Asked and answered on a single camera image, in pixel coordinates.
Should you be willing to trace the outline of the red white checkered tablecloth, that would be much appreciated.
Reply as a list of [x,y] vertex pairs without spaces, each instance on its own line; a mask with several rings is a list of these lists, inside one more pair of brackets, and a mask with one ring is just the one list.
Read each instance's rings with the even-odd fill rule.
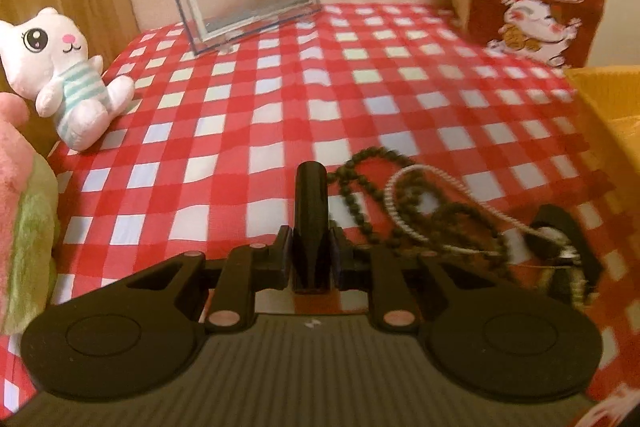
[[[639,229],[562,72],[450,15],[330,5],[229,51],[134,40],[127,112],[59,145],[52,305],[1,345],[6,426],[634,426]],[[542,205],[600,261],[537,289]],[[257,255],[292,229],[288,286]],[[339,291],[330,228],[370,257]]]

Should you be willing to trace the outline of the pink green plush toy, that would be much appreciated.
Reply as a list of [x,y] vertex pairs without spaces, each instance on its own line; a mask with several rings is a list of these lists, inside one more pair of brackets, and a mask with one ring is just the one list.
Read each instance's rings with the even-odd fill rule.
[[47,306],[56,279],[52,257],[60,235],[58,181],[47,159],[18,127],[29,111],[1,95],[1,332],[14,335]]

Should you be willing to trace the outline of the white cat plush toy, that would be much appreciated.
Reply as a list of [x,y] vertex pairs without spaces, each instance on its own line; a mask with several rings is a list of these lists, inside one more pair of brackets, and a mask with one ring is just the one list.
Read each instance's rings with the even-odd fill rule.
[[50,6],[19,25],[1,23],[1,63],[11,89],[77,152],[101,139],[134,98],[134,80],[104,81],[103,57],[91,56],[74,21]]

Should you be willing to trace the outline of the yellow plastic tray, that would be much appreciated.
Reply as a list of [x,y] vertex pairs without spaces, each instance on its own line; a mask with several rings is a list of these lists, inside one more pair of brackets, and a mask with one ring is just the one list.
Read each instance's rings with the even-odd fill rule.
[[573,68],[578,127],[627,209],[639,211],[639,67]]

